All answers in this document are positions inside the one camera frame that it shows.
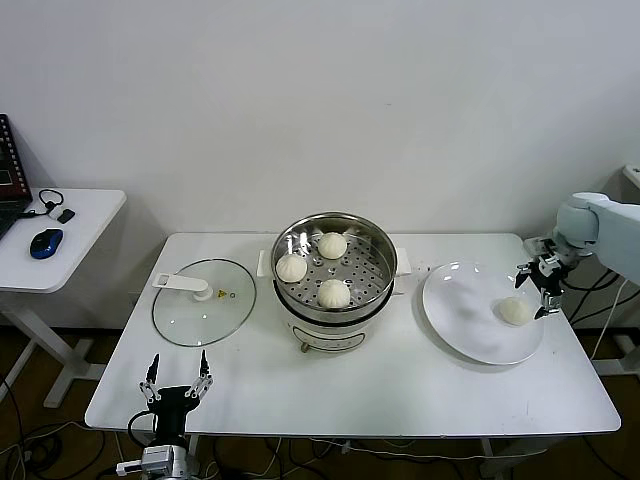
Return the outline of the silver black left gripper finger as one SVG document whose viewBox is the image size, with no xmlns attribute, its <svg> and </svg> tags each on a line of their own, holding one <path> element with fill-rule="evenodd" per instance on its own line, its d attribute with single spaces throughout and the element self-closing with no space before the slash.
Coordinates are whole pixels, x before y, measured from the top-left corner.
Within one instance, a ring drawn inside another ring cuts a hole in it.
<svg viewBox="0 0 640 480">
<path fill-rule="evenodd" d="M 147 369 L 145 379 L 139 383 L 139 388 L 147 401 L 160 401 L 161 395 L 156 389 L 156 380 L 160 356 L 156 354 Z"/>
<path fill-rule="evenodd" d="M 206 357 L 206 351 L 201 352 L 199 374 L 196 380 L 189 387 L 185 396 L 187 398 L 203 398 L 204 395 L 213 385 L 213 376 L 211 374 L 209 362 Z"/>
</svg>

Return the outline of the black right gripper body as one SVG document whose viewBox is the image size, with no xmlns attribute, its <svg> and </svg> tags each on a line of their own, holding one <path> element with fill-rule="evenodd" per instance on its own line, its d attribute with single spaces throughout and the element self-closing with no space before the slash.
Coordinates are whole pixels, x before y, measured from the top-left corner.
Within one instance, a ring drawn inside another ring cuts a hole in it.
<svg viewBox="0 0 640 480">
<path fill-rule="evenodd" d="M 540 291 L 550 295 L 561 295 L 561 283 L 575 269 L 575 263 L 557 254 L 543 254 L 534 257 L 529 262 L 529 267 L 531 280 Z"/>
</svg>

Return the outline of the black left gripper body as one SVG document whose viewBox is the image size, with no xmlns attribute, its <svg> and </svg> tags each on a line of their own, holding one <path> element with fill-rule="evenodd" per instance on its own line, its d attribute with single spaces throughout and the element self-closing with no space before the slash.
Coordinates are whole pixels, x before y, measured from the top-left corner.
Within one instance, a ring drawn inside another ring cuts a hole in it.
<svg viewBox="0 0 640 480">
<path fill-rule="evenodd" d="M 147 401 L 148 410 L 156 417 L 155 441 L 184 441 L 187 414 L 200 404 L 189 386 L 165 387 L 160 399 Z"/>
</svg>

